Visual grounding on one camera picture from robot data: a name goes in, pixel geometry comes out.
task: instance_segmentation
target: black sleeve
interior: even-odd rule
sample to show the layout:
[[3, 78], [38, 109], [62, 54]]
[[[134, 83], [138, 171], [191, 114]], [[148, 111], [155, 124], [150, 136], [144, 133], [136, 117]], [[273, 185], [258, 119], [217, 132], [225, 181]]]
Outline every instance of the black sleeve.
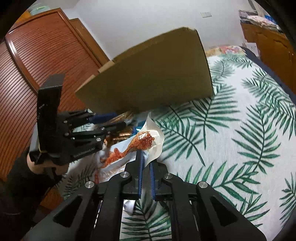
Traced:
[[29, 231], [38, 205], [58, 181], [31, 172], [27, 154], [28, 150], [15, 160], [0, 197], [0, 229], [4, 240], [20, 240]]

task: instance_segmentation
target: wall outlet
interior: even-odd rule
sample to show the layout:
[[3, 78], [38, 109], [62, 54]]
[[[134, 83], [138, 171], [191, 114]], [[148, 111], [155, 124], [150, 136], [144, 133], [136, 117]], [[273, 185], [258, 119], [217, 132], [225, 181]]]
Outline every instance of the wall outlet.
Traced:
[[212, 16], [211, 12], [201, 12], [200, 14], [202, 15], [203, 18], [208, 18]]

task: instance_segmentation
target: silver metal object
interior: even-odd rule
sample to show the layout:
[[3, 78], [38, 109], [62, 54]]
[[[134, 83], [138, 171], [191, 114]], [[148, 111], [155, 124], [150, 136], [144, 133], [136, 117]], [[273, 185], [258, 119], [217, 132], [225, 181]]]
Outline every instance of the silver metal object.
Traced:
[[94, 186], [94, 182], [92, 182], [92, 181], [88, 181], [85, 183], [86, 188], [92, 188], [93, 186]]
[[129, 177], [129, 172], [121, 172], [120, 176], [121, 177]]
[[166, 173], [164, 176], [163, 176], [165, 179], [171, 179], [173, 177], [173, 174], [171, 173]]
[[200, 182], [198, 184], [201, 188], [206, 188], [207, 187], [207, 183], [206, 182]]

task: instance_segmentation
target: wrist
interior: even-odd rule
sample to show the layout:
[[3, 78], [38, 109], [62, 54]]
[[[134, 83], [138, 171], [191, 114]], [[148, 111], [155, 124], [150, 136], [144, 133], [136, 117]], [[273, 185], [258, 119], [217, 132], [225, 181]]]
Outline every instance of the wrist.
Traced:
[[35, 162], [32, 162], [30, 159], [29, 154], [27, 155], [27, 165], [31, 172], [34, 174], [42, 174], [43, 173], [43, 166], [35, 165]]

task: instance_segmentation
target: human hand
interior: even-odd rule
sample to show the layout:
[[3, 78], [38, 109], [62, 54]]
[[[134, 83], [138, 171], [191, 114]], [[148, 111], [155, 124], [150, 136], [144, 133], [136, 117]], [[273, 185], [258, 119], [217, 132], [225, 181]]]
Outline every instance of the human hand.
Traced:
[[63, 165], [63, 166], [59, 166], [59, 165], [54, 164], [50, 160], [45, 161], [42, 164], [35, 165], [35, 163], [31, 161], [29, 154], [27, 155], [27, 165], [28, 165], [29, 169], [31, 170], [31, 172], [33, 172], [35, 174], [42, 174], [44, 172], [44, 168], [55, 167], [56, 168], [55, 173], [58, 176], [67, 173], [68, 168], [69, 168], [69, 163], [66, 165]]

